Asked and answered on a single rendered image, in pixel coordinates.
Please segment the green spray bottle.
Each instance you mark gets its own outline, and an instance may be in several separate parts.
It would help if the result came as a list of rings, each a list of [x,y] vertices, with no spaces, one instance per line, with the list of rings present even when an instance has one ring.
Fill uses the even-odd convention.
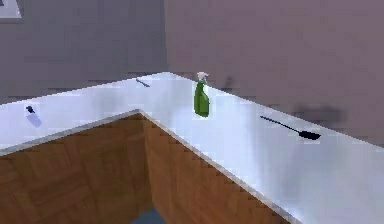
[[[198,82],[194,94],[194,111],[201,117],[209,116],[209,97],[204,92],[204,86],[207,83],[208,74],[205,72],[198,72]]]

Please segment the pale bottle with black cap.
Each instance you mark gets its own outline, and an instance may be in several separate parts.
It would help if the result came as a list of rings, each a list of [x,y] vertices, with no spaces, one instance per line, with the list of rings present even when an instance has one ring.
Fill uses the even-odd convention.
[[[42,124],[39,116],[36,114],[32,106],[27,106],[26,110],[28,111],[28,115],[26,118],[28,121],[35,127],[39,127]]]

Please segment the brown cupboard with white worktop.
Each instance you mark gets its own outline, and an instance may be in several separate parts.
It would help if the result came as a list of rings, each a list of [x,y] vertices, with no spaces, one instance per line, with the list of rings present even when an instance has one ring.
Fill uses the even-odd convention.
[[[0,155],[140,112],[292,221],[384,224],[384,148],[212,87],[201,118],[195,82],[169,72],[138,79],[150,87],[128,79],[0,105]]]

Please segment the black spatula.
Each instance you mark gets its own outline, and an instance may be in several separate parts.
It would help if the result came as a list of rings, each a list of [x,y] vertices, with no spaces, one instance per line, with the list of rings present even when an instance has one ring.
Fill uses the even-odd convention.
[[[265,117],[265,116],[260,116],[260,118],[264,119],[264,120],[267,120],[269,122],[272,122],[272,123],[275,123],[275,124],[278,124],[278,125],[281,125],[291,131],[294,131],[298,134],[298,136],[302,137],[302,138],[305,138],[305,139],[309,139],[309,140],[318,140],[320,137],[321,137],[321,134],[318,134],[318,133],[314,133],[314,132],[309,132],[309,131],[300,131],[300,130],[296,130],[286,124],[283,124],[279,121],[276,121],[276,120],[273,120],[271,118],[268,118],[268,117]]]

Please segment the pale framed window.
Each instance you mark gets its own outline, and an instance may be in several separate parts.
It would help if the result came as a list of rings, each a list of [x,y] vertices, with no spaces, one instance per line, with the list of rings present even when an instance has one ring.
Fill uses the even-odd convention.
[[[21,17],[17,0],[0,0],[0,19],[20,19]]]

